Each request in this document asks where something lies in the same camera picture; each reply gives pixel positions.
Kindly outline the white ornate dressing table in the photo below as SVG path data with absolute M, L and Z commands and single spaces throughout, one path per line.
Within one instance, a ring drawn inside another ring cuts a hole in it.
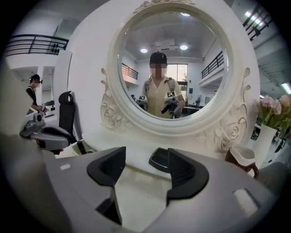
M 149 165 L 152 153 L 159 147 L 196 152 L 204 156 L 224 159 L 217 145 L 194 136 L 163 137 L 132 128 L 123 132 L 110 131 L 104 126 L 82 133 L 83 141 L 102 151 L 112 147 L 126 147 L 126 167 L 115 191 L 122 226 L 136 232 L 145 230 L 166 208 L 166 193 L 171 178 Z

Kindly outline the black balcony railing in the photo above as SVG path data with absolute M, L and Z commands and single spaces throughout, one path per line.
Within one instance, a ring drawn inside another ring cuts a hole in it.
M 243 27 L 250 41 L 257 38 L 262 31 L 270 27 L 270 24 L 273 22 L 270 14 L 260 3 L 257 3 L 253 10 L 247 11 L 245 17 L 246 19 L 243 22 Z
M 23 54 L 58 55 L 60 51 L 66 50 L 68 42 L 68 39 L 48 35 L 14 35 L 6 45 L 4 56 Z

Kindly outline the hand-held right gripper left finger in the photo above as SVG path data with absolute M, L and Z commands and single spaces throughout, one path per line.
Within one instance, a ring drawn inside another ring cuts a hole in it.
M 50 182 L 70 222 L 70 233 L 134 233 L 122 227 L 115 184 L 126 147 L 55 158 L 44 152 Z

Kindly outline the white drawer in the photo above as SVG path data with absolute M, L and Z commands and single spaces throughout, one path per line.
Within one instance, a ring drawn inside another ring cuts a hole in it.
M 92 153 L 92 152 L 96 152 L 95 149 L 91 148 L 89 145 L 87 145 L 83 140 L 81 140 L 85 152 L 86 153 Z M 56 159 L 60 159 L 60 158 L 66 158 L 66 157 L 74 157 L 74 156 L 80 156 L 81 151 L 77 145 L 77 143 L 71 144 L 68 147 L 64 148 L 63 151 L 61 151 L 59 153 L 59 155 L 55 155 Z

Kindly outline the cream brown-handled mug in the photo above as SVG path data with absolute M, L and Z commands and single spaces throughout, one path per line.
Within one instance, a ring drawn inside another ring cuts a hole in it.
M 243 144 L 233 144 L 226 153 L 225 161 L 236 165 L 246 173 L 253 171 L 254 179 L 259 176 L 255 153 Z

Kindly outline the white vase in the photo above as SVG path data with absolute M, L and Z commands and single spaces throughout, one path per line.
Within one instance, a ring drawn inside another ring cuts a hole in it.
M 253 151 L 255 152 L 256 166 L 258 169 L 262 166 L 264 160 L 267 157 L 271 142 L 276 132 L 276 129 L 266 126 L 263 123 L 261 124 L 259 136 L 256 139 L 253 147 Z

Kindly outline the black office chair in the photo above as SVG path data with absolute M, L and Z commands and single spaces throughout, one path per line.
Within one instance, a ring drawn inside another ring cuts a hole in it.
M 59 96 L 59 104 L 59 127 L 70 134 L 70 143 L 74 144 L 77 142 L 73 135 L 75 103 L 71 91 L 64 92 Z

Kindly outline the black square compact case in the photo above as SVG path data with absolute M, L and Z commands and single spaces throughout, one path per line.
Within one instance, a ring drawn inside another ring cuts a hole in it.
M 157 148 L 149 158 L 149 164 L 165 173 L 169 173 L 169 156 L 168 150 L 164 148 Z

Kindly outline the ceiling light panel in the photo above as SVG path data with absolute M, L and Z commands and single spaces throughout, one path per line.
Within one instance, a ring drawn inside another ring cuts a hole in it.
M 258 26 L 263 26 L 264 22 L 262 19 L 262 16 L 259 13 L 252 13 L 250 11 L 247 11 L 245 13 L 246 21 L 244 22 L 243 25 L 249 25 L 249 24 L 254 24 Z

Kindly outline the pink flower bouquet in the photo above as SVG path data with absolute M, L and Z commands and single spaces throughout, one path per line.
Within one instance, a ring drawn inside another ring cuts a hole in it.
M 280 99 L 265 96 L 256 103 L 262 124 L 280 132 L 280 138 L 291 129 L 291 95 L 282 95 Z

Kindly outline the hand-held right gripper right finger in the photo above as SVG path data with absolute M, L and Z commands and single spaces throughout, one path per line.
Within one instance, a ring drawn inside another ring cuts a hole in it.
M 172 188 L 145 233 L 248 233 L 278 197 L 234 164 L 168 150 Z

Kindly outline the oval white-framed mirror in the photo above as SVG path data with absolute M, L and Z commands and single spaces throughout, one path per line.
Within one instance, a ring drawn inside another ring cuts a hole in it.
M 140 109 L 125 91 L 121 55 L 129 31 L 143 19 L 165 11 L 196 16 L 221 43 L 225 68 L 222 85 L 199 112 L 177 120 L 152 116 Z M 259 97 L 260 78 L 252 44 L 233 10 L 224 0 L 150 0 L 143 2 L 120 25 L 110 43 L 105 93 L 100 114 L 114 132 L 147 133 L 161 138 L 193 139 L 199 147 L 226 151 L 232 143 L 247 143 L 256 121 L 252 105 Z

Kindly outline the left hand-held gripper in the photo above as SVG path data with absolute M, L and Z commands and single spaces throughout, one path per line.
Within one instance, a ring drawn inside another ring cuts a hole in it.
M 20 136 L 29 137 L 33 132 L 45 125 L 44 113 L 35 113 L 29 120 Z M 60 153 L 70 144 L 75 143 L 75 137 L 61 127 L 43 127 L 40 130 L 40 148 L 53 153 Z

